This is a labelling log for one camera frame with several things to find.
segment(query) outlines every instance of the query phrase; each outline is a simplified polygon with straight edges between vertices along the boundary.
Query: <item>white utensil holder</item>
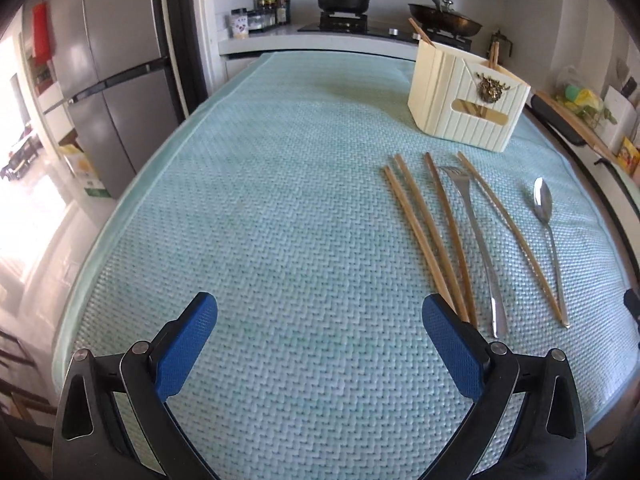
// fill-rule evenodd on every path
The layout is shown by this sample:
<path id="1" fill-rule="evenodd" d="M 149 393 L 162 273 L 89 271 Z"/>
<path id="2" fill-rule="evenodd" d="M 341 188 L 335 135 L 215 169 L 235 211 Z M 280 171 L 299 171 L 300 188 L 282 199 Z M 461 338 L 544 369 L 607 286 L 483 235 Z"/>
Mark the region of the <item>white utensil holder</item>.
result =
<path id="1" fill-rule="evenodd" d="M 418 128 L 441 139 L 503 152 L 522 113 L 530 86 L 505 68 L 449 46 L 420 41 L 409 110 Z M 482 98 L 484 78 L 495 89 L 495 102 Z"/>

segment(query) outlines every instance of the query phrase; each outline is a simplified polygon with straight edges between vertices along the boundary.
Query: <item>spoon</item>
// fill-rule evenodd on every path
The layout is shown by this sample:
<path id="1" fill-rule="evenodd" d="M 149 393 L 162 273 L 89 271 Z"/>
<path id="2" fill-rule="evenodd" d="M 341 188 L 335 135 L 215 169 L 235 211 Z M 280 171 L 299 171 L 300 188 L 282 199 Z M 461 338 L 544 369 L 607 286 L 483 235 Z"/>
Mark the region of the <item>spoon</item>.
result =
<path id="1" fill-rule="evenodd" d="M 564 291 L 562 290 L 562 278 L 560 273 L 560 262 L 558 261 L 558 252 L 556 251 L 556 241 L 554 240 L 554 232 L 549 224 L 551 220 L 551 212 L 553 210 L 553 203 L 551 200 L 551 191 L 549 186 L 542 177 L 538 177 L 533 184 L 533 212 L 538 217 L 538 220 L 549 231 L 551 237 L 551 250 L 554 254 L 554 268 L 556 269 L 556 283 L 558 284 L 558 304 L 560 306 L 560 314 L 562 318 L 562 324 L 565 327 L 569 327 L 569 314 L 566 310 L 566 303 L 564 302 Z"/>

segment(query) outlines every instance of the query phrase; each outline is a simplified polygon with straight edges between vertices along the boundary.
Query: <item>chopsticks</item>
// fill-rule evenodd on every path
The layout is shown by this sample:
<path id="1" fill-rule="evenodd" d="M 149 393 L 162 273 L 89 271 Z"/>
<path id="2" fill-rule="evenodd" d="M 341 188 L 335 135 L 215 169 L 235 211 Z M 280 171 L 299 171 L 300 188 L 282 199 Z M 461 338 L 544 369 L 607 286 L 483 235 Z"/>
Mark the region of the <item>chopsticks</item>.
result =
<path id="1" fill-rule="evenodd" d="M 385 166 L 383 168 L 386 178 L 389 180 L 389 184 L 391 184 L 391 189 L 394 192 L 394 195 L 398 199 L 402 211 L 404 211 L 404 215 L 406 216 L 411 229 L 414 231 L 414 235 L 416 240 L 418 241 L 418 245 L 420 246 L 420 250 L 422 251 L 422 256 L 427 262 L 427 266 L 429 267 L 429 271 L 433 276 L 434 281 L 436 282 L 436 290 L 443 297 L 443 299 L 449 304 L 451 309 L 454 309 L 453 301 L 449 294 L 449 289 L 447 288 L 447 283 L 444 280 L 444 276 L 440 270 L 438 262 L 436 261 L 436 257 L 433 255 L 433 251 L 431 250 L 431 246 L 429 245 L 429 241 L 427 237 L 424 235 L 424 231 L 422 230 L 422 226 L 418 219 L 415 216 L 414 210 L 411 207 L 411 203 L 407 198 L 402 186 L 398 182 L 398 179 L 394 175 L 394 172 L 391 171 L 391 168 Z"/>
<path id="2" fill-rule="evenodd" d="M 427 36 L 427 33 L 424 32 L 421 28 L 420 25 L 418 25 L 415 20 L 413 18 L 409 18 L 409 23 L 411 23 L 412 27 L 415 29 L 415 31 L 420 34 L 420 37 L 422 38 L 423 41 L 429 43 L 431 46 L 435 46 L 433 44 L 433 41 L 431 41 L 431 38 L 429 36 Z"/>
<path id="3" fill-rule="evenodd" d="M 500 56 L 500 43 L 494 41 L 491 49 L 489 50 L 489 63 L 488 67 L 491 70 L 498 69 L 498 56 Z"/>
<path id="4" fill-rule="evenodd" d="M 518 226 L 515 224 L 515 222 L 511 218 L 511 215 L 509 215 L 508 211 L 502 205 L 502 202 L 500 202 L 500 199 L 498 199 L 498 197 L 495 195 L 495 193 L 493 192 L 489 184 L 487 184 L 484 178 L 482 178 L 482 176 L 480 175 L 478 170 L 476 170 L 474 165 L 467 160 L 466 156 L 464 156 L 462 152 L 458 152 L 458 158 L 460 162 L 462 162 L 462 165 L 466 168 L 466 170 L 470 174 L 472 174 L 473 177 L 478 181 L 478 184 L 480 184 L 482 189 L 484 189 L 484 192 L 487 193 L 491 201 L 497 207 L 498 211 L 500 211 L 504 219 L 507 221 L 507 224 L 509 225 L 511 232 L 513 232 L 514 236 L 517 238 L 518 242 L 520 243 L 520 247 L 522 248 L 524 253 L 527 255 L 527 258 L 529 259 L 531 266 L 533 267 L 533 270 L 536 273 L 536 276 L 538 277 L 538 281 L 540 282 L 540 285 L 542 286 L 544 293 L 546 294 L 549 302 L 551 303 L 551 307 L 554 313 L 556 314 L 556 317 L 558 318 L 560 323 L 562 323 L 562 313 L 560 312 L 560 307 L 558 306 L 556 297 L 551 291 L 548 281 L 546 280 L 545 275 L 542 272 L 542 269 L 540 268 L 540 265 L 538 264 L 538 261 L 536 260 L 536 257 L 533 254 L 533 251 L 531 251 L 529 244 L 527 244 L 527 241 L 524 239 L 524 236 L 522 236 L 520 229 L 518 229 Z"/>
<path id="5" fill-rule="evenodd" d="M 460 286 L 458 285 L 458 279 L 456 277 L 456 273 L 453 270 L 453 266 L 451 265 L 451 260 L 449 259 L 449 255 L 447 253 L 446 248 L 444 247 L 444 242 L 442 241 L 442 237 L 438 232 L 438 227 L 436 225 L 433 216 L 431 215 L 431 211 L 429 211 L 429 207 L 427 203 L 424 201 L 424 197 L 418 188 L 418 185 L 415 183 L 414 177 L 409 171 L 409 168 L 404 163 L 404 159 L 402 159 L 402 155 L 399 153 L 394 157 L 398 168 L 404 176 L 404 181 L 406 182 L 409 190 L 414 196 L 415 203 L 418 205 L 418 209 L 422 215 L 422 219 L 429 229 L 431 234 L 431 238 L 433 239 L 436 249 L 438 250 L 438 254 L 440 255 L 440 261 L 444 266 L 444 272 L 447 275 L 447 282 L 449 283 L 449 291 L 453 295 L 455 311 L 458 313 L 458 317 L 465 322 L 469 322 L 469 316 L 466 312 L 465 308 L 465 300 L 462 297 L 462 291 L 460 291 Z"/>
<path id="6" fill-rule="evenodd" d="M 468 318 L 471 324 L 474 327 L 478 328 L 478 316 L 476 316 L 476 300 L 474 299 L 474 292 L 473 288 L 471 287 L 471 277 L 469 276 L 469 268 L 466 264 L 465 251 L 462 248 L 462 239 L 460 238 L 460 232 L 458 232 L 456 219 L 453 216 L 453 211 L 451 210 L 451 205 L 449 204 L 447 193 L 444 191 L 442 181 L 440 180 L 440 175 L 438 174 L 438 170 L 436 169 L 436 165 L 434 164 L 430 153 L 424 154 L 424 161 L 431 171 L 431 176 L 433 177 L 433 183 L 436 186 L 436 192 L 438 193 L 440 205 L 444 209 L 445 215 L 447 216 L 449 233 L 453 241 L 453 246 L 456 249 L 458 266 L 460 267 L 462 282 L 465 286 L 465 304 Z"/>

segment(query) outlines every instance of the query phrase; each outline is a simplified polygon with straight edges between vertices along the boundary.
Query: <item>blue gripper pad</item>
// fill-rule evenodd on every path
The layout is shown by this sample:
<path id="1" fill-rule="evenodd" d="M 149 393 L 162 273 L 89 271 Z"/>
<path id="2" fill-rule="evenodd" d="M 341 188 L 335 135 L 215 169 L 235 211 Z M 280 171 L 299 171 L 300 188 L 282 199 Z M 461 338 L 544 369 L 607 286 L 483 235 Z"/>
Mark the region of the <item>blue gripper pad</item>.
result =
<path id="1" fill-rule="evenodd" d="M 207 342 L 216 325 L 218 319 L 216 298 L 206 292 L 200 292 L 194 298 L 194 301 L 196 300 L 199 304 L 195 307 L 193 314 L 186 320 L 180 333 L 158 362 L 156 393 L 161 402 L 166 402 L 167 397 L 180 392 L 204 343 Z"/>
<path id="2" fill-rule="evenodd" d="M 465 341 L 463 323 L 441 295 L 431 294 L 424 298 L 422 323 L 458 391 L 478 402 L 484 388 L 482 363 Z"/>

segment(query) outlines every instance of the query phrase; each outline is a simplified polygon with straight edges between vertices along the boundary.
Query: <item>fork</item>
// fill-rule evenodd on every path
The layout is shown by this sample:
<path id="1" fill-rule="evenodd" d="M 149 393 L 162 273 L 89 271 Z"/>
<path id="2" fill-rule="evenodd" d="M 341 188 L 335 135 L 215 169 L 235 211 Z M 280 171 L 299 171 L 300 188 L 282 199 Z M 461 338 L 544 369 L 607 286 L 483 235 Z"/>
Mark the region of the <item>fork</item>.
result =
<path id="1" fill-rule="evenodd" d="M 441 169 L 449 175 L 449 178 L 456 185 L 458 193 L 460 193 L 460 196 L 462 197 L 462 202 L 465 203 L 466 215 L 469 217 L 471 228 L 476 236 L 476 242 L 478 243 L 482 262 L 484 263 L 484 272 L 486 273 L 487 281 L 489 282 L 494 337 L 501 339 L 507 334 L 507 316 L 504 311 L 504 303 L 502 302 L 500 287 L 498 286 L 498 275 L 495 273 L 494 264 L 489 256 L 489 249 L 486 246 L 484 237 L 482 236 L 482 231 L 478 225 L 478 219 L 476 219 L 476 214 L 474 213 L 474 208 L 471 204 L 471 177 L 469 177 L 464 171 L 453 166 L 443 166 Z"/>

